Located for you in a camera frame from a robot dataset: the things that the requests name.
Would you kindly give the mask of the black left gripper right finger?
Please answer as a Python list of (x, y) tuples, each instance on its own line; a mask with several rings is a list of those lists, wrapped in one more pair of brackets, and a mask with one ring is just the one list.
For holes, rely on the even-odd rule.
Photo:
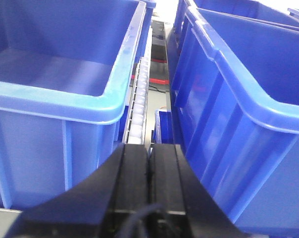
[(149, 159), (149, 199), (167, 216), (160, 238), (246, 238), (201, 185), (180, 145), (155, 144)]

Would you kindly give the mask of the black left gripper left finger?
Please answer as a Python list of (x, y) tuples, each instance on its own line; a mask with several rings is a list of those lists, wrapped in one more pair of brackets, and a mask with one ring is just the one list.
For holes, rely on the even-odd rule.
[(106, 161), (61, 195), (24, 210), (6, 238), (112, 238), (148, 203), (147, 151), (119, 144)]

